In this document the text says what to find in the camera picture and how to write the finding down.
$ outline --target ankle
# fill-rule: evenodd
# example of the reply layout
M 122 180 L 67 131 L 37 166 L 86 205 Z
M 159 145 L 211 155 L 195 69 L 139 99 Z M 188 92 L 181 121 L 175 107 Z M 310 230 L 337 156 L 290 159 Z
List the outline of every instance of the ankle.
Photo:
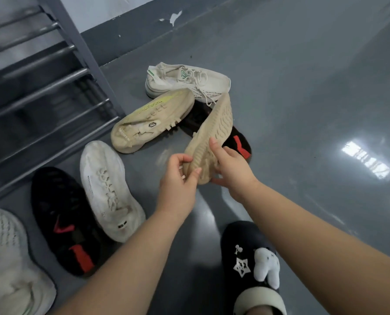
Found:
M 267 305 L 256 306 L 248 310 L 246 315 L 273 315 L 272 307 Z

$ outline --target glossy floor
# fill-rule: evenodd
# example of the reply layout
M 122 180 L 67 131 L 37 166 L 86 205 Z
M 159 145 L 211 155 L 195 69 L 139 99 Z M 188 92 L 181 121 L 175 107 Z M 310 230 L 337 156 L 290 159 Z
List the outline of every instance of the glossy floor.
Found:
M 232 0 L 103 68 L 127 113 L 150 101 L 146 68 L 160 61 L 228 75 L 234 125 L 251 144 L 257 177 L 390 255 L 390 0 Z M 168 156 L 189 141 L 174 130 L 121 156 L 147 215 Z M 78 161 L 59 167 L 78 178 Z M 60 305 L 84 280 L 57 265 L 28 193 L 25 185 L 0 207 L 25 222 Z M 238 219 L 249 217 L 226 190 L 198 188 L 150 314 L 223 314 L 220 232 Z M 284 263 L 281 295 L 289 314 L 326 313 Z

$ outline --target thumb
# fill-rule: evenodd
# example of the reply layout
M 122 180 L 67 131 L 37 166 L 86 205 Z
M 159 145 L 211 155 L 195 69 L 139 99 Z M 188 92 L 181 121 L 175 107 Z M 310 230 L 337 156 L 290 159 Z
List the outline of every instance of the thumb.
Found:
M 210 138 L 210 149 L 221 164 L 225 161 L 226 157 L 229 157 L 229 154 L 220 146 L 214 137 Z
M 192 171 L 189 177 L 187 178 L 185 185 L 187 184 L 192 188 L 196 188 L 196 186 L 198 185 L 198 179 L 199 179 L 199 175 L 201 174 L 201 171 L 202 171 L 201 167 L 198 167 L 194 171 Z

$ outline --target green logo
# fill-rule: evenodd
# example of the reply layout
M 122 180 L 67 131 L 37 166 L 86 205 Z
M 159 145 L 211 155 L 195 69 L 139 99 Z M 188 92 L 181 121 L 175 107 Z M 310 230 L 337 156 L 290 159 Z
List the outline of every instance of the green logo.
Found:
M 183 79 L 187 78 L 189 75 L 186 74 L 184 71 L 181 70 L 180 75 L 182 76 Z

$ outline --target black sneaker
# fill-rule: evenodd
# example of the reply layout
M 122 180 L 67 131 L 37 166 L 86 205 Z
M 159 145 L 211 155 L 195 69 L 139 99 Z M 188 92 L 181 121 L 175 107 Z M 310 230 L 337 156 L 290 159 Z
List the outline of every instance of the black sneaker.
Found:
M 279 295 L 275 248 L 253 222 L 237 221 L 225 228 L 221 258 L 229 312 L 244 315 L 253 307 L 267 305 L 273 314 L 287 314 Z
M 179 127 L 187 133 L 189 136 L 193 136 L 193 133 L 198 132 L 202 123 L 207 119 L 211 113 L 211 107 L 200 101 L 195 101 L 189 114 L 179 123 Z M 251 158 L 251 147 L 247 142 L 246 137 L 239 132 L 234 126 L 231 130 L 230 136 L 223 143 L 223 146 L 227 146 L 236 150 L 247 161 Z
M 95 270 L 101 245 L 94 237 L 97 224 L 84 189 L 55 167 L 36 171 L 32 179 L 33 214 L 56 259 L 76 276 Z

